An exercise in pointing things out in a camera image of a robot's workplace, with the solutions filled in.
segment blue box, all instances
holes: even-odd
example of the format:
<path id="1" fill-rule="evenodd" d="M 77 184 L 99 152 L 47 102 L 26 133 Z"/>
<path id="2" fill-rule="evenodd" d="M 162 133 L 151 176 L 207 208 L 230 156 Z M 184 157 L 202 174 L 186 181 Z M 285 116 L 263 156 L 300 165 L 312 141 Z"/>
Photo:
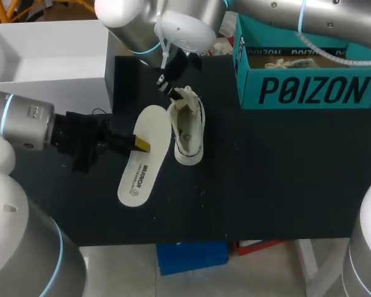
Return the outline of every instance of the blue box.
<path id="1" fill-rule="evenodd" d="M 371 49 L 332 38 L 306 36 L 333 55 L 371 60 Z M 371 107 L 371 67 L 264 69 L 249 66 L 249 56 L 261 59 L 273 56 L 275 59 L 276 56 L 294 55 L 302 58 L 314 55 L 316 60 L 320 59 L 317 64 L 319 61 L 332 63 L 314 53 L 292 31 L 274 28 L 243 15 L 238 17 L 233 62 L 239 101 L 244 109 Z"/>
<path id="2" fill-rule="evenodd" d="M 223 265 L 228 261 L 226 243 L 157 244 L 161 275 Z"/>

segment white insole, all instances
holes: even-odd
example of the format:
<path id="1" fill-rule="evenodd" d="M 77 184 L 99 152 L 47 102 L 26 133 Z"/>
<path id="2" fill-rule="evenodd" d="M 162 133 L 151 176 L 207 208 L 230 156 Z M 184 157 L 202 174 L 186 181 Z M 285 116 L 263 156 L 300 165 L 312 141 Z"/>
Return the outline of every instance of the white insole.
<path id="1" fill-rule="evenodd" d="M 118 188 L 118 198 L 126 206 L 143 205 L 168 152 L 172 126 L 165 109 L 150 105 L 139 115 L 134 134 L 151 145 L 150 153 L 132 151 Z"/>

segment shoe tongue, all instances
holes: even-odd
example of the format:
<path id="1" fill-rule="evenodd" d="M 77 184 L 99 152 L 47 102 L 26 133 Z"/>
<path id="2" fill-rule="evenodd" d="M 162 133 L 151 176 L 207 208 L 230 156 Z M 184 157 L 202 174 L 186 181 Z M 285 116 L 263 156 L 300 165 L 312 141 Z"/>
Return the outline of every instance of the shoe tongue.
<path id="1" fill-rule="evenodd" d="M 181 100 L 176 100 L 174 101 L 174 105 L 178 110 L 181 110 L 185 106 L 188 106 L 191 110 L 192 114 L 197 114 L 198 113 L 198 100 L 192 95 L 187 93 L 186 96 L 185 94 L 182 94 L 184 99 Z"/>

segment white sneaker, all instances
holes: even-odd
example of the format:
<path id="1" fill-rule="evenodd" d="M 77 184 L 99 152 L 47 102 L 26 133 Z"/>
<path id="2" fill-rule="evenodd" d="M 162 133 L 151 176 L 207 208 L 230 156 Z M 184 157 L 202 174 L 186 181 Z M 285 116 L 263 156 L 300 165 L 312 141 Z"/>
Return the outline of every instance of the white sneaker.
<path id="1" fill-rule="evenodd" d="M 172 100 L 168 108 L 176 144 L 174 156 L 183 165 L 198 164 L 203 157 L 205 109 L 197 94 L 189 86 L 175 89 L 184 99 Z"/>

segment floor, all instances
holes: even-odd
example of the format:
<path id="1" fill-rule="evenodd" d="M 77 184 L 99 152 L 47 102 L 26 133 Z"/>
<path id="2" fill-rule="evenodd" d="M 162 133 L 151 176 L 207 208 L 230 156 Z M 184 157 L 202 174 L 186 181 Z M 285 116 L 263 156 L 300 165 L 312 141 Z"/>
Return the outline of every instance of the floor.
<path id="1" fill-rule="evenodd" d="M 318 265 L 343 239 L 313 240 Z M 88 263 L 84 297 L 305 297 L 293 242 L 246 256 L 232 255 L 226 265 L 162 277 L 154 245 L 82 247 Z M 340 279 L 326 297 L 346 297 Z"/>

